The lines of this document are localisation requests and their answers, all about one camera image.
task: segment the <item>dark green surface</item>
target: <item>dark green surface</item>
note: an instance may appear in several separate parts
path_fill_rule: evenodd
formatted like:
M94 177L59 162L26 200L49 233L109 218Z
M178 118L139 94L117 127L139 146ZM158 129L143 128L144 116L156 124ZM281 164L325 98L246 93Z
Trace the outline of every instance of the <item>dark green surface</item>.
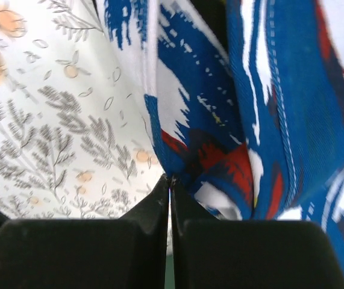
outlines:
M167 256L166 257L165 289L174 289L173 256Z

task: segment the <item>printed pattern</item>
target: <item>printed pattern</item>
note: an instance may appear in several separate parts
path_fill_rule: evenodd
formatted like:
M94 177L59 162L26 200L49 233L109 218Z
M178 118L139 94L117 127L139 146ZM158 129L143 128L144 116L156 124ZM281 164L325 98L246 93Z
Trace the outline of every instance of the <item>printed pattern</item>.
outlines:
M91 1L0 3L0 210L93 219L135 206L163 173L134 102L142 93Z
M340 5L229 0L229 60L189 1L98 8L166 173L219 218L318 222L344 272Z

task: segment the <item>cloth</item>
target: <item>cloth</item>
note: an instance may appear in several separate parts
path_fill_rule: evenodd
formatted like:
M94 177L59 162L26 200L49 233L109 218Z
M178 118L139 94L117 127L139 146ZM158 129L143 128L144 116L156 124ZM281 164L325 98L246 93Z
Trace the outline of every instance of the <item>cloth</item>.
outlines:
M344 1L229 0L229 56L187 0L98 10L165 172L220 218L320 224L344 274Z
M0 211L110 219L140 202L163 173L142 94L92 1L1 0Z

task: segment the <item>floral pattern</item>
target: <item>floral pattern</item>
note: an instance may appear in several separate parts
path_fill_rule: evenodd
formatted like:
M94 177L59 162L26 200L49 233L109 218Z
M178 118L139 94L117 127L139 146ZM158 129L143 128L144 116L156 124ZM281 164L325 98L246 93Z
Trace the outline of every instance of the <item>floral pattern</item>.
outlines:
M22 2L0 4L0 211L120 217L163 173L134 102L143 92L91 1Z

